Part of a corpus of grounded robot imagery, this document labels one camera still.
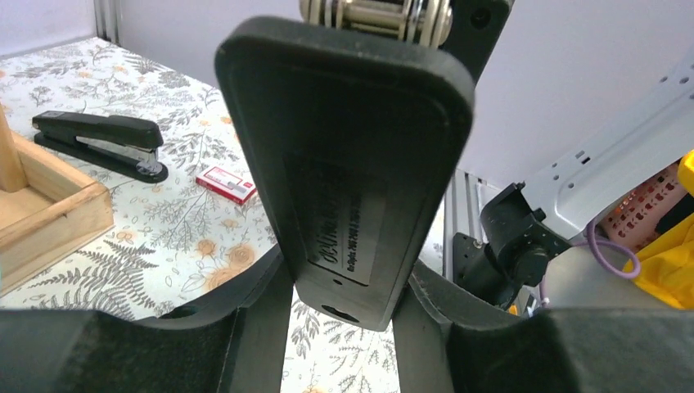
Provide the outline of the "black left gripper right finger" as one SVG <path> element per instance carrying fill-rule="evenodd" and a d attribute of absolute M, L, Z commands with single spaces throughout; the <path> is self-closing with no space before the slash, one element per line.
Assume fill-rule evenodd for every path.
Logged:
<path fill-rule="evenodd" d="M 548 309 L 521 318 L 416 262 L 393 317 L 403 392 L 690 392 L 693 314 Z"/>

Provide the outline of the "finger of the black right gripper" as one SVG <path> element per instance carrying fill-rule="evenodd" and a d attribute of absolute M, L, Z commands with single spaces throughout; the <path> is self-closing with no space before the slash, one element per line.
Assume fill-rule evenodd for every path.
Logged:
<path fill-rule="evenodd" d="M 451 1 L 452 27 L 439 47 L 460 61 L 477 83 L 513 7 L 513 0 Z"/>

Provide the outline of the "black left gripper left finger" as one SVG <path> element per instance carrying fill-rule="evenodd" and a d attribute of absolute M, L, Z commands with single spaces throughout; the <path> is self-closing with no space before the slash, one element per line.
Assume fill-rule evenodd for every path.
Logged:
<path fill-rule="evenodd" d="M 278 392 L 293 281 L 278 246 L 159 318 L 1 313 L 4 392 Z"/>

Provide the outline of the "beige and black stapler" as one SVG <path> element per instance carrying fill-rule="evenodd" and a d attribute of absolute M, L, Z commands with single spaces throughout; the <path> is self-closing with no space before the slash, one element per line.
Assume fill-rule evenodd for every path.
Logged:
<path fill-rule="evenodd" d="M 469 71 L 276 16 L 241 22 L 214 67 L 300 299 L 384 330 L 471 129 Z"/>

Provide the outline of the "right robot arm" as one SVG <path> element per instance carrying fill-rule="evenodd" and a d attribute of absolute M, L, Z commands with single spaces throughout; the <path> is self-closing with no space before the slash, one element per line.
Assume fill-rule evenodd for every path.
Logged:
<path fill-rule="evenodd" d="M 690 1 L 457 1 L 444 49 L 493 51 L 444 199 L 444 276 L 520 312 L 663 309 L 596 227 L 693 148 Z"/>

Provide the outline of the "red staple box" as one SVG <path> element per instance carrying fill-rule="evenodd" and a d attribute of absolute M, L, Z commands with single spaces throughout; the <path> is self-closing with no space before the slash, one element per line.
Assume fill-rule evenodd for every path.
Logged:
<path fill-rule="evenodd" d="M 242 178 L 218 165 L 212 165 L 199 173 L 196 183 L 239 206 L 244 205 L 257 192 L 255 184 L 249 178 Z"/>

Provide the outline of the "pink perforated basket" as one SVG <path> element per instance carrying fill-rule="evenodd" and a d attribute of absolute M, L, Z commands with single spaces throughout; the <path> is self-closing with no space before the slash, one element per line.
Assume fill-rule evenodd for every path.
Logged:
<path fill-rule="evenodd" d="M 609 240 L 633 252 L 655 241 L 660 236 L 657 224 L 687 195 L 677 172 L 678 163 L 673 163 L 637 186 L 598 227 Z"/>

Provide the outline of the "wooden rack base tray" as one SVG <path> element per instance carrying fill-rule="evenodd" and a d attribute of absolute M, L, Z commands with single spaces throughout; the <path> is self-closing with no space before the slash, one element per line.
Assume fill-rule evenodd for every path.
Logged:
<path fill-rule="evenodd" d="M 1 119 L 1 293 L 114 225 L 108 189 Z"/>

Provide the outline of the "yellow bag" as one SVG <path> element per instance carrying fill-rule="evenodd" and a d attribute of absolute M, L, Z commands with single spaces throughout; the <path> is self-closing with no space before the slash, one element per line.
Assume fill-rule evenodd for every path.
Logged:
<path fill-rule="evenodd" d="M 678 163 L 678 181 L 693 195 L 693 153 L 687 153 Z M 675 309 L 693 309 L 693 214 L 629 259 L 623 273 L 640 273 L 632 282 Z"/>

